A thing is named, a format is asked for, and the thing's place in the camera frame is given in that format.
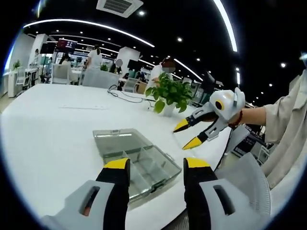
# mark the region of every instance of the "air conditioner vent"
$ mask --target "air conditioner vent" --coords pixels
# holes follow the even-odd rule
[[[98,0],[96,9],[128,18],[142,5],[140,0]]]

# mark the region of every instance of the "led light strip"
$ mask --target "led light strip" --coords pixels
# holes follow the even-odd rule
[[[239,85],[241,83],[241,79],[240,79],[240,73],[236,73],[236,82]]]
[[[83,24],[95,25],[95,26],[99,26],[99,27],[102,27],[102,28],[106,28],[106,29],[109,29],[109,30],[113,30],[113,31],[119,32],[121,34],[124,34],[124,35],[127,35],[129,37],[132,37],[132,38],[134,38],[136,40],[139,40],[140,42],[143,42],[144,44],[146,44],[148,46],[154,47],[153,44],[151,44],[149,42],[146,42],[145,40],[143,40],[143,39],[141,39],[141,38],[139,38],[137,36],[134,36],[132,34],[129,34],[129,33],[125,32],[125,31],[113,28],[111,26],[107,26],[107,25],[103,25],[103,24],[99,24],[99,23],[88,22],[88,21],[83,21],[83,20],[77,20],[77,19],[47,19],[47,20],[41,20],[41,21],[29,23],[29,24],[25,25],[23,28],[29,27],[31,25],[36,25],[36,24],[41,24],[41,23],[50,23],[50,22],[73,22],[73,23],[83,23]]]
[[[176,58],[174,59],[175,62],[179,63],[180,65],[182,65],[184,68],[186,68],[188,71],[190,71],[192,74],[194,74],[199,80],[203,81],[203,79],[198,76],[193,70],[191,70],[189,67],[187,67],[185,64],[183,64],[182,62],[180,62],[179,60],[177,60]]]
[[[228,15],[226,13],[226,10],[222,4],[222,2],[220,0],[213,0],[217,9],[219,10],[223,20],[224,20],[224,23],[226,25],[226,28],[227,28],[227,31],[228,31],[228,35],[229,35],[229,38],[230,38],[230,42],[231,42],[231,45],[232,45],[232,50],[235,51],[235,52],[238,52],[238,48],[236,46],[236,39],[235,39],[235,35],[234,35],[234,31],[232,29],[232,26],[231,26],[231,23],[229,21],[229,18],[228,18]]]
[[[83,38],[83,39],[89,39],[89,40],[93,40],[93,41],[98,41],[98,42],[104,42],[104,43],[108,43],[108,44],[111,44],[111,45],[114,45],[114,46],[121,47],[120,45],[114,44],[112,42],[107,42],[107,41],[99,40],[99,39],[92,38],[92,37],[84,37],[84,36],[78,36],[78,35],[52,34],[52,35],[50,35],[50,37],[77,37],[77,38]]]
[[[83,43],[78,43],[78,45],[94,47],[94,45],[88,45],[88,44],[83,44]],[[118,51],[115,51],[115,50],[112,50],[112,49],[107,49],[107,48],[103,48],[103,47],[99,47],[99,48],[107,50],[107,51],[111,51],[111,52],[114,52],[114,53],[117,53],[117,54],[119,53]]]
[[[144,63],[146,63],[146,64],[148,64],[148,65],[150,65],[150,66],[155,66],[154,64],[149,63],[149,62],[147,62],[147,61],[144,61],[144,60],[142,60],[142,59],[139,59],[139,61],[144,62]],[[179,76],[177,76],[177,75],[175,75],[175,74],[173,74],[173,73],[171,73],[171,74],[172,74],[174,77],[176,77],[176,78],[182,79],[181,77],[179,77]]]
[[[74,41],[74,40],[69,40],[69,39],[65,39],[65,38],[60,38],[61,40],[65,40],[65,41],[70,41],[70,42],[76,42],[76,43],[78,43],[77,41]]]
[[[75,49],[75,50],[80,50],[80,51],[85,51],[85,52],[90,52],[90,50],[85,50],[85,49]],[[109,54],[103,54],[103,53],[101,53],[102,55],[105,55],[105,56],[108,56],[108,57],[110,57],[111,55],[109,55]]]

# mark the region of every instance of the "white chair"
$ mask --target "white chair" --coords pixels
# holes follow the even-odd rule
[[[24,67],[20,66],[17,68],[17,79],[16,85],[22,85],[23,87],[28,86],[30,83],[30,76],[25,73]]]
[[[112,85],[118,85],[119,75],[102,71],[100,69],[87,69],[84,74],[83,86],[109,89]]]
[[[135,78],[128,78],[123,86],[123,91],[125,92],[133,92],[136,93],[136,84],[138,82],[138,79]]]
[[[50,83],[69,85],[69,65],[52,64]]]

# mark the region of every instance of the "floor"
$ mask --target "floor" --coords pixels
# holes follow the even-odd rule
[[[1,98],[0,98],[0,112],[3,113],[4,109],[6,107],[9,106],[9,104],[14,101],[15,98],[9,98],[8,94],[4,94]]]

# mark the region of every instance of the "bracelet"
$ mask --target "bracelet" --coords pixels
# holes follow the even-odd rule
[[[241,111],[240,111],[239,119],[238,119],[236,122],[234,122],[234,123],[232,123],[232,124],[229,124],[229,126],[230,126],[231,128],[237,127],[237,126],[240,124],[240,122],[241,122],[241,120],[242,120],[242,117],[243,117],[243,111],[241,110]]]

